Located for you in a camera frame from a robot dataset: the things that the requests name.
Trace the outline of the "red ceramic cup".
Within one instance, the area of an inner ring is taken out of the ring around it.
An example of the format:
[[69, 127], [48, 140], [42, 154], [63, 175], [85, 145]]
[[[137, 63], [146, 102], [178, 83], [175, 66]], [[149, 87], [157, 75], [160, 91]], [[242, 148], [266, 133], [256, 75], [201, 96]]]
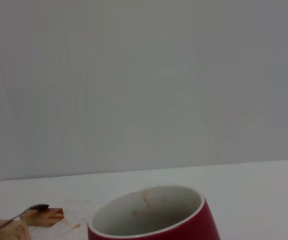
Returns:
[[129, 192], [95, 211], [88, 240], [221, 240], [206, 198], [178, 185]]

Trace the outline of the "pink handled metal spoon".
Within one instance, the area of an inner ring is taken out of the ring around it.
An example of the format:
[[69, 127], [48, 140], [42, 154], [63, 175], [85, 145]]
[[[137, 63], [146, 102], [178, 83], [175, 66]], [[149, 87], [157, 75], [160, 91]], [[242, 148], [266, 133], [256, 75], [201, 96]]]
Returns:
[[21, 217], [22, 215], [24, 215], [25, 213], [27, 213], [28, 211], [46, 211], [47, 209], [49, 208], [49, 205], [48, 204], [35, 204], [35, 205], [32, 205], [30, 207], [28, 207], [27, 209], [25, 209], [23, 212], [21, 212], [20, 214], [16, 215], [15, 217], [7, 220], [6, 222], [0, 224], [0, 229], [7, 226], [8, 224], [10, 224], [13, 220]]

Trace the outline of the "stained wooden block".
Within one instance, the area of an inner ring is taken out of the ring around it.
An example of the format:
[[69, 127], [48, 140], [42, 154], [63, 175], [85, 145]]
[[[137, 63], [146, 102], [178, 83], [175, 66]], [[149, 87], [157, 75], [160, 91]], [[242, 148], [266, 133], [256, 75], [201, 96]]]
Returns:
[[19, 217], [28, 226], [50, 228], [64, 219], [62, 208], [48, 208], [44, 211], [30, 210]]

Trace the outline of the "pale wooden block with feet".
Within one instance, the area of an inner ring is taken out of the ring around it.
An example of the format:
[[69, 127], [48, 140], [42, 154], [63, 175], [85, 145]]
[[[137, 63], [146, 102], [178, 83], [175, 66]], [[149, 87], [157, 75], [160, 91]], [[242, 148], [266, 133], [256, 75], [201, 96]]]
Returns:
[[28, 225], [21, 220], [13, 220], [0, 229], [0, 240], [31, 240]]

